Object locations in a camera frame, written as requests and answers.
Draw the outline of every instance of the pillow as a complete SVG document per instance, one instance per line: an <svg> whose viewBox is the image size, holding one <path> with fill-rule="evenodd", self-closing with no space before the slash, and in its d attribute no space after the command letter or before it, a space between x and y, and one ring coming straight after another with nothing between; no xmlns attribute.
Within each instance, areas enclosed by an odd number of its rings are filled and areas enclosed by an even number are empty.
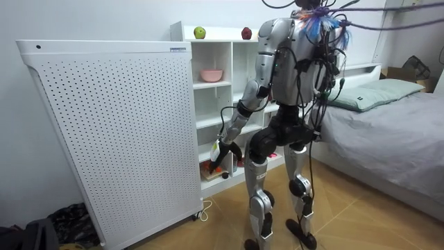
<svg viewBox="0 0 444 250"><path fill-rule="evenodd" d="M364 112L379 105L397 101L423 88L423 86L416 83L396 79L384 79L366 83L359 87L342 89L341 94L336 100L334 99L339 93L339 90L334 89L329 95L328 100L331 106Z"/></svg>

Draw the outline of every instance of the pink bowl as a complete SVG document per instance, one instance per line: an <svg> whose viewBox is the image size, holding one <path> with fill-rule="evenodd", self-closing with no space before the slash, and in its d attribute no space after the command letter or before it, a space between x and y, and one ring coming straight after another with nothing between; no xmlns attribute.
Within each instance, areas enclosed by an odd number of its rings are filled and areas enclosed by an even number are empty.
<svg viewBox="0 0 444 250"><path fill-rule="evenodd" d="M200 77L207 83L215 83L222 78L222 69L202 69L200 71Z"/></svg>

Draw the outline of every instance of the red apple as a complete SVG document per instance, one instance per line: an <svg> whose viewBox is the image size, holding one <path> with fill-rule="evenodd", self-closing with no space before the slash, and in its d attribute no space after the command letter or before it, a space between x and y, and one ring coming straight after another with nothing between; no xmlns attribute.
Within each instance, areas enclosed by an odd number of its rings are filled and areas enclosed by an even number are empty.
<svg viewBox="0 0 444 250"><path fill-rule="evenodd" d="M251 39L251 35L252 35L252 32L248 27L245 27L242 30L242 39L249 40L249 39Z"/></svg>

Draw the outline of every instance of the white cable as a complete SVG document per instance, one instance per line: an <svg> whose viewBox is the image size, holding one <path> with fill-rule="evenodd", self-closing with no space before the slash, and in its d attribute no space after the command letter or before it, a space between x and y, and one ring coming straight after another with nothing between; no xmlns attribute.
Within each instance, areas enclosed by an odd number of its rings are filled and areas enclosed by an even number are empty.
<svg viewBox="0 0 444 250"><path fill-rule="evenodd" d="M207 212L205 212L205 211L213 205L213 202L212 202L212 201L203 201L203 203L205 203L205 202L209 202L210 205L209 205L208 207L204 208L204 209L202 210L202 213L200 214L200 220L201 220L202 222L206 222L206 221L208 220L208 214L207 214Z"/></svg>

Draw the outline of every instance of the black bag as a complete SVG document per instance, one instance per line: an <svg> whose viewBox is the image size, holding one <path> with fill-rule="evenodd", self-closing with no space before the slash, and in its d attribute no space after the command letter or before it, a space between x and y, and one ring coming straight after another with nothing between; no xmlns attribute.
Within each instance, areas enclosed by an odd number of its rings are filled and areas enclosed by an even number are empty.
<svg viewBox="0 0 444 250"><path fill-rule="evenodd" d="M48 216L60 244L77 243L85 248L100 244L99 237L84 203L73 204Z"/></svg>

